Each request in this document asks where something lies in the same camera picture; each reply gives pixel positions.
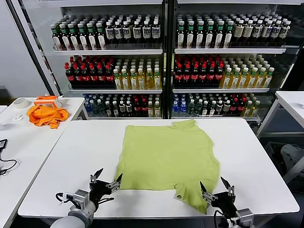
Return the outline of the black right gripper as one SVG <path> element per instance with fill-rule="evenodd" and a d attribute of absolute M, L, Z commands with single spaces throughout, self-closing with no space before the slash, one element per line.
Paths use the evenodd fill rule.
<path fill-rule="evenodd" d="M 228 192 L 225 191 L 213 195 L 206 190 L 205 186 L 200 181 L 199 183 L 202 191 L 202 197 L 206 202 L 211 202 L 213 207 L 219 208 L 226 218 L 234 218 L 236 217 L 237 211 L 234 205 L 236 199 L 235 186 L 231 186 L 230 183 L 223 177 L 220 178 Z"/>

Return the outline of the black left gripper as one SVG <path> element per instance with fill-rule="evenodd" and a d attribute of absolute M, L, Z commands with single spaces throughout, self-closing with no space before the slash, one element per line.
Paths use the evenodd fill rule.
<path fill-rule="evenodd" d="M 89 200 L 94 203 L 95 209 L 98 209 L 99 205 L 108 201 L 114 200 L 113 197 L 104 198 L 104 195 L 111 195 L 112 190 L 118 190 L 121 185 L 122 176 L 121 173 L 116 181 L 111 183 L 98 180 L 98 177 L 101 175 L 103 168 L 97 170 L 94 175 L 90 175 L 90 192 L 89 192 Z"/>

